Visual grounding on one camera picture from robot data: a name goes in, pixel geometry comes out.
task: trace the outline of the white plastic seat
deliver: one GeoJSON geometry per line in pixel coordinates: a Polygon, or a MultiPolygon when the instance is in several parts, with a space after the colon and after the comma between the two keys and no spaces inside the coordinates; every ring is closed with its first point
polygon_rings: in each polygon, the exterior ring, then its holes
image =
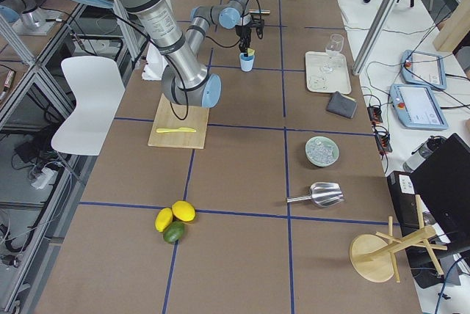
{"type": "Polygon", "coordinates": [[[124,93],[118,65],[99,56],[77,56],[61,64],[76,108],[51,140],[58,153],[97,156],[124,93]]]}

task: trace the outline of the computer monitor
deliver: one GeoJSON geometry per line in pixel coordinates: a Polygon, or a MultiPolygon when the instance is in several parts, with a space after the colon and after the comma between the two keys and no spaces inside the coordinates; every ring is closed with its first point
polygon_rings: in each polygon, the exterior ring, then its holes
{"type": "MultiPolygon", "coordinates": [[[[438,258],[463,253],[470,255],[470,147],[451,135],[411,173],[414,190],[446,233],[447,251],[435,251],[438,258]]],[[[411,267],[430,261],[426,254],[410,257],[411,267]]]]}

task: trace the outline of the wooden block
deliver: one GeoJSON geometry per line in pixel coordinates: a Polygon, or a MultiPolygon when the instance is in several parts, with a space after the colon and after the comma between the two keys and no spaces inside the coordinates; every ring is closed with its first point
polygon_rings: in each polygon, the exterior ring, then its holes
{"type": "MultiPolygon", "coordinates": [[[[186,106],[173,104],[173,108],[179,117],[186,114],[186,106]]],[[[204,149],[206,141],[207,121],[209,109],[204,107],[189,106],[189,113],[185,120],[179,120],[171,110],[170,102],[162,94],[159,107],[156,110],[152,132],[148,138],[150,147],[183,147],[187,149],[204,149]],[[196,130],[195,133],[172,132],[157,133],[157,128],[189,127],[196,130]]]]}
{"type": "Polygon", "coordinates": [[[470,31],[469,12],[470,0],[462,0],[433,41],[437,51],[454,51],[470,31]]]}

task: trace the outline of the metal scoop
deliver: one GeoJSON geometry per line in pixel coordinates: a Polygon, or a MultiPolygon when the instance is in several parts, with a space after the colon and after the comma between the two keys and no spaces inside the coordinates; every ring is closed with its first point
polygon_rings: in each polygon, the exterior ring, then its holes
{"type": "Polygon", "coordinates": [[[301,200],[312,200],[320,208],[326,208],[342,202],[343,192],[339,184],[331,182],[316,182],[310,186],[310,194],[300,197],[287,197],[287,202],[298,202],[301,200]]]}

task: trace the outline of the drinking glass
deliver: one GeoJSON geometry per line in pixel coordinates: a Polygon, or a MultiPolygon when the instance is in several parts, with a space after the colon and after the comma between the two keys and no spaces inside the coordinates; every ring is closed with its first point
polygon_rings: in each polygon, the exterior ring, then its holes
{"type": "Polygon", "coordinates": [[[325,52],[329,56],[328,61],[320,67],[320,70],[324,73],[331,73],[334,71],[332,66],[333,58],[341,52],[344,45],[344,38],[341,34],[332,34],[330,36],[330,41],[325,46],[325,52]]]}

